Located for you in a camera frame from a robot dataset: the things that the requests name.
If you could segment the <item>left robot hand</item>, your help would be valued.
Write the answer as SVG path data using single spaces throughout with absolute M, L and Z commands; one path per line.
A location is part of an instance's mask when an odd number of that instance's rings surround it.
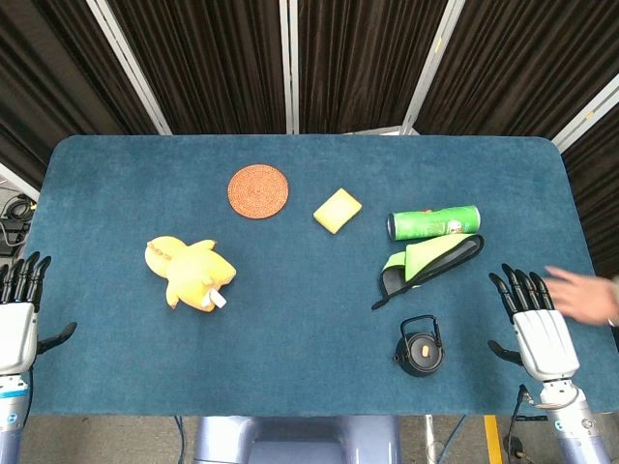
M 29 370 L 36 358 L 71 338 L 76 322 L 60 333 L 39 338 L 43 283 L 51 257 L 38 251 L 1 267 L 1 375 Z

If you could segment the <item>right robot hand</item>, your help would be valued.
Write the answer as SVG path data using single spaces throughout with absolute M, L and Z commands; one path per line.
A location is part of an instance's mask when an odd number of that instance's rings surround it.
M 554 382 L 572 378 L 580 363 L 563 315 L 555 309 L 544 280 L 504 263 L 504 276 L 488 275 L 512 324 L 518 349 L 490 340 L 488 348 L 503 361 L 523 367 L 534 379 Z

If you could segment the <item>person's bare hand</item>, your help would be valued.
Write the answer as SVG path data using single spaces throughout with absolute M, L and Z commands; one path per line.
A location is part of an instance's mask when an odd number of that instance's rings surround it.
M 579 275 L 546 266 L 545 284 L 555 308 L 588 325 L 618 327 L 618 277 Z

